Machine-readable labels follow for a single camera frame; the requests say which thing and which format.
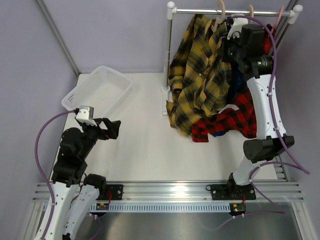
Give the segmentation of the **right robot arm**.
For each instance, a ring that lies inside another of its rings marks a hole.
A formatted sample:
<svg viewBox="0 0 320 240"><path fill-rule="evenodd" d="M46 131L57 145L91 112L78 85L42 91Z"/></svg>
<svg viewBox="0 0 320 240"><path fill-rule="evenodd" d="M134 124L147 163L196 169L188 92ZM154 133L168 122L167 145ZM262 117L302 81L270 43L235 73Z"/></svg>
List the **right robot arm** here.
<svg viewBox="0 0 320 240"><path fill-rule="evenodd" d="M264 35L260 25L233 24L223 40L221 58L237 64L243 74L257 125L256 138L243 143L244 158L222 189L222 196L235 200L255 200L255 189L250 182L256 174L254 169L273 161L295 142L282 124L273 76L274 58L265 53Z"/></svg>

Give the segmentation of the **yellow plaid shirt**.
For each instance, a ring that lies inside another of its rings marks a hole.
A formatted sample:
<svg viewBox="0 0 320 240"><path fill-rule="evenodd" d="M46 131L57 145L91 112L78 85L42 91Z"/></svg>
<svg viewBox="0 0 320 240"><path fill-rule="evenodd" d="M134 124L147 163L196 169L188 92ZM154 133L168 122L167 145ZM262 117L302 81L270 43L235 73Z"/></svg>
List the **yellow plaid shirt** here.
<svg viewBox="0 0 320 240"><path fill-rule="evenodd" d="M169 66L169 124L185 137L197 121L211 119L227 104L232 67L218 55L227 25L214 25L215 20L194 15Z"/></svg>

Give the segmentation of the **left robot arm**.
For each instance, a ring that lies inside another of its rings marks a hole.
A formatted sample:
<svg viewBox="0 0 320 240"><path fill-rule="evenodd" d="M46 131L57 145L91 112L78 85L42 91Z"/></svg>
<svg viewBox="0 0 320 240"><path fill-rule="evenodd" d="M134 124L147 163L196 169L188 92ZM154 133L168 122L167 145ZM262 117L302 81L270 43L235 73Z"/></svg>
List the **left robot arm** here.
<svg viewBox="0 0 320 240"><path fill-rule="evenodd" d="M96 200L120 201L123 185L108 184L104 176L85 175L86 158L97 141L115 140L121 121L97 118L80 123L61 136L57 161L51 177L50 198L36 240L74 240L90 207Z"/></svg>

